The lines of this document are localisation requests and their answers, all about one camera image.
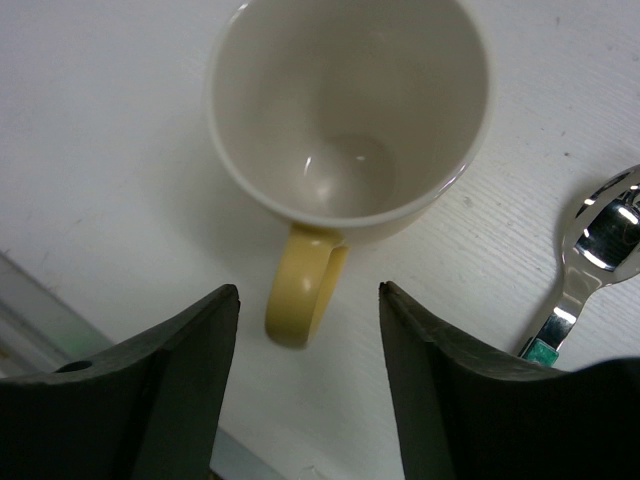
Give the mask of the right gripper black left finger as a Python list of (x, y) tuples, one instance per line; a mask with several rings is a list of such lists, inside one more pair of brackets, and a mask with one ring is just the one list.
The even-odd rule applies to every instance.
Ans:
[(205, 479), (234, 355), (226, 284), (52, 373), (1, 383), (5, 479)]

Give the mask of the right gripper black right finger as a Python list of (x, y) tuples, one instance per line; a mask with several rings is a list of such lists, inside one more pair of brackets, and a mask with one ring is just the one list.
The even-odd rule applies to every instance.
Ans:
[(500, 351), (392, 282), (380, 330), (408, 479), (635, 479), (639, 361), (565, 372)]

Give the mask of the yellow mug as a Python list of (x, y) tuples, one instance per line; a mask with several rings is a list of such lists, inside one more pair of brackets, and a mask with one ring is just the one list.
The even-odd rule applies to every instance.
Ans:
[(289, 227), (264, 328), (306, 347), (350, 249), (420, 218), (477, 155), (492, 58), (466, 1), (245, 1), (206, 75), (215, 154)]

